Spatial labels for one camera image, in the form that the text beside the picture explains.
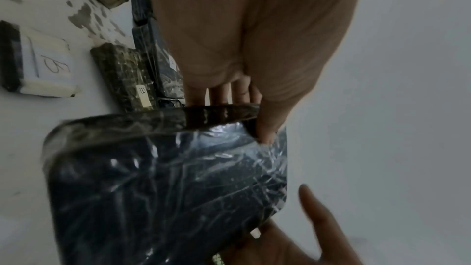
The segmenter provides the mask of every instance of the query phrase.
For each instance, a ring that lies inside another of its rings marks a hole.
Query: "white wall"
[[[69,41],[83,92],[0,89],[0,264],[58,264],[39,161],[60,120],[115,108],[67,16],[83,0],[0,0],[0,17]],[[132,43],[131,8],[113,19]],[[368,264],[470,264],[471,0],[360,0],[315,92],[288,122],[288,203],[277,222],[315,253],[297,201],[308,183]],[[106,26],[113,28],[109,20]]]
[[[317,250],[308,183],[368,264],[471,264],[471,0],[360,0],[288,123],[278,223]]]

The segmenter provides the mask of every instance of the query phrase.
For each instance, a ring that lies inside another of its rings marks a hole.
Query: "white sticker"
[[[147,94],[147,88],[145,85],[136,85],[136,91],[143,108],[152,106],[151,101],[149,101],[149,95]]]
[[[175,62],[175,59],[173,59],[173,57],[171,55],[168,56],[168,60],[170,62],[170,67],[175,71],[177,72],[178,71],[178,67],[177,67],[177,63]]]

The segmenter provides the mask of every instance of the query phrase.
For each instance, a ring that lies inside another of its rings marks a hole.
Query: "hand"
[[[357,0],[152,0],[183,75],[189,106],[260,101],[256,131],[271,143],[315,86]]]
[[[260,228],[258,239],[247,237],[220,253],[226,265],[361,265],[329,210],[306,185],[299,188],[299,198],[317,235],[322,256],[314,260],[294,244],[272,221]]]

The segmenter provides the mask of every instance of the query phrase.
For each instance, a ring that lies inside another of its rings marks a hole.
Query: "label with letter b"
[[[147,88],[145,85],[136,85],[136,91],[143,108],[152,106],[151,101],[149,101],[149,95],[147,94]]]

